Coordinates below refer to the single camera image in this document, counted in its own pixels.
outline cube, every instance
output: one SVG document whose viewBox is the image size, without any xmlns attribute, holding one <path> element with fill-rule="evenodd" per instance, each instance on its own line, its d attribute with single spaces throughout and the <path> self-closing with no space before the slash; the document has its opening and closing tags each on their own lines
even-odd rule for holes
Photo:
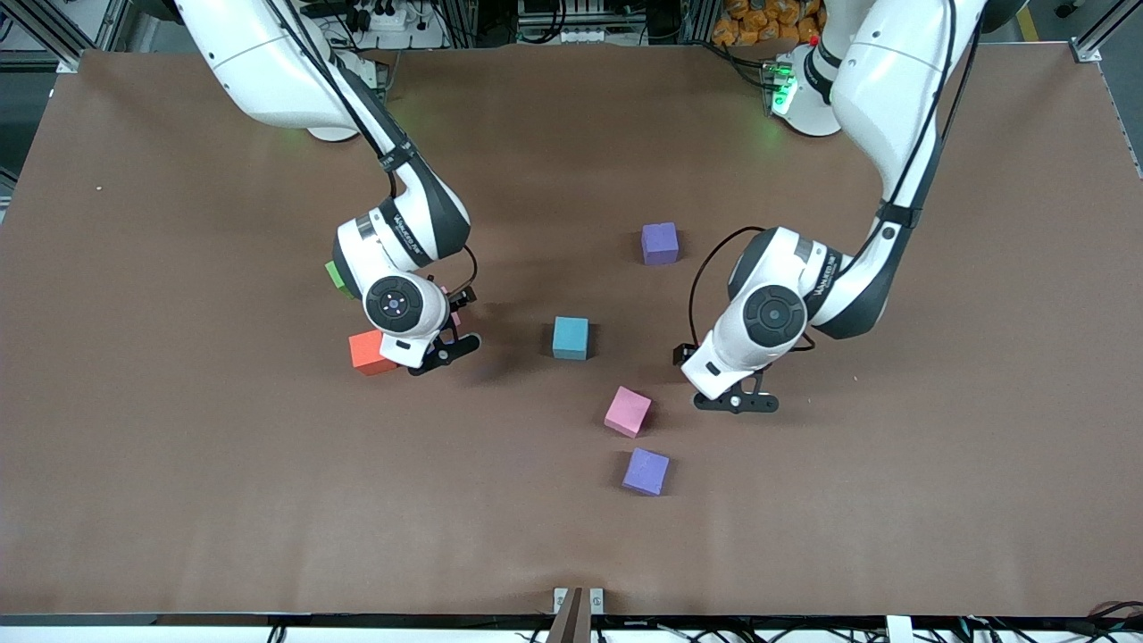
<svg viewBox="0 0 1143 643">
<path fill-rule="evenodd" d="M 628 464 L 628 473 L 623 476 L 623 487 L 646 496 L 663 493 L 663 479 L 666 477 L 666 466 L 671 460 L 645 449 L 636 449 Z"/>
<path fill-rule="evenodd" d="M 650 409 L 650 400 L 625 387 L 620 387 L 612 401 L 610 409 L 604 418 L 604 424 L 620 432 L 628 437 L 639 435 L 647 410 Z"/>
<path fill-rule="evenodd" d="M 552 355 L 557 360 L 588 360 L 588 319 L 557 316 L 552 335 Z"/>
<path fill-rule="evenodd" d="M 663 265 L 679 259 L 679 233 L 674 224 L 648 223 L 642 234 L 644 264 Z"/>
<path fill-rule="evenodd" d="M 334 286 L 342 291 L 349 298 L 353 298 L 353 292 L 350 291 L 349 287 L 345 284 L 345 280 L 342 279 L 341 272 L 337 271 L 337 266 L 334 262 L 326 263 L 326 272 L 329 273 L 329 278 L 334 281 Z"/>
<path fill-rule="evenodd" d="M 350 360 L 362 376 L 387 373 L 400 367 L 381 356 L 381 331 L 377 330 L 350 338 Z"/>
</svg>

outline brown table surface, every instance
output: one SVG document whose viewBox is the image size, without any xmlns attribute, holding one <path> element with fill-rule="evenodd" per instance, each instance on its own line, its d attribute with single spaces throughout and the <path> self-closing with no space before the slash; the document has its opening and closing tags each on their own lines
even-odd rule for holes
<svg viewBox="0 0 1143 643">
<path fill-rule="evenodd" d="M 1143 187 L 1100 71 L 983 47 L 888 311 L 700 413 L 670 367 L 745 224 L 849 251 L 880 190 L 701 49 L 402 56 L 391 108 L 472 212 L 486 347 L 363 378 L 322 264 L 387 188 L 193 56 L 85 58 L 0 230 L 0 610 L 1077 614 L 1143 594 Z M 682 259 L 639 262 L 676 220 Z M 742 242 L 701 287 L 705 330 Z M 433 271 L 457 282 L 463 255 Z M 593 357 L 547 355 L 557 314 Z M 620 385 L 646 435 L 602 426 Z M 620 489 L 636 445 L 662 498 Z"/>
</svg>

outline white robotic arm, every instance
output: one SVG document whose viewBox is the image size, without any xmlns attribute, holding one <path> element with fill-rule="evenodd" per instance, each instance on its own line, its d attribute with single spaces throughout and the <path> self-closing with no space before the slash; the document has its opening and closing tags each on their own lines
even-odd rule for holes
<svg viewBox="0 0 1143 643">
<path fill-rule="evenodd" d="M 449 352 L 430 353 L 450 323 L 450 306 L 472 295 L 457 291 L 446 298 L 432 281 L 411 272 L 464 248 L 469 212 L 376 94 L 331 55 L 317 25 L 289 0 L 193 0 L 178 9 L 243 112 L 326 139 L 360 132 L 382 167 L 405 183 L 400 195 L 343 223 L 334 242 L 337 272 L 384 333 L 381 354 L 419 375 L 475 351 L 480 340 L 469 336 Z"/>
<path fill-rule="evenodd" d="M 701 392 L 698 408 L 774 411 L 776 400 L 758 388 L 744 392 L 740 383 L 790 352 L 807 327 L 845 339 L 877 323 L 940 159 L 940 89 L 984 5 L 873 5 L 845 51 L 831 94 L 841 129 L 881 175 L 882 200 L 870 233 L 855 256 L 786 227 L 750 241 L 730 275 L 730 305 L 685 355 L 682 371 Z"/>
</svg>

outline blue cube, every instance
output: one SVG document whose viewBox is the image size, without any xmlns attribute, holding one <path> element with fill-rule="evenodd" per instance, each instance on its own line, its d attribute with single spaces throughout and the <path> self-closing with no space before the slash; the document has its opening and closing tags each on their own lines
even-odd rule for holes
<svg viewBox="0 0 1143 643">
<path fill-rule="evenodd" d="M 555 318 L 552 355 L 557 360 L 588 360 L 588 319 L 583 316 Z"/>
</svg>

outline pink cube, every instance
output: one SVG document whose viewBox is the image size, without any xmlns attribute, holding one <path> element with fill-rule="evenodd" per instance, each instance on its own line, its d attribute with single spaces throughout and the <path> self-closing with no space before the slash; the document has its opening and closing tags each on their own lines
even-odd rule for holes
<svg viewBox="0 0 1143 643">
<path fill-rule="evenodd" d="M 440 287 L 440 289 L 441 289 L 441 290 L 442 290 L 442 291 L 443 291 L 443 292 L 445 292 L 446 295 L 448 294 L 448 288 L 446 288 L 445 286 L 441 286 L 441 287 Z M 459 312 L 454 312 L 454 313 L 453 313 L 453 324 L 456 324 L 456 328 L 457 328 L 457 329 L 459 329 L 459 328 L 461 328 L 461 313 L 459 313 Z"/>
<path fill-rule="evenodd" d="M 607 410 L 604 424 L 628 437 L 636 437 L 639 435 L 639 428 L 642 426 L 644 418 L 647 417 L 648 409 L 650 409 L 649 399 L 620 387 L 615 400 L 612 401 L 612 408 Z"/>
</svg>

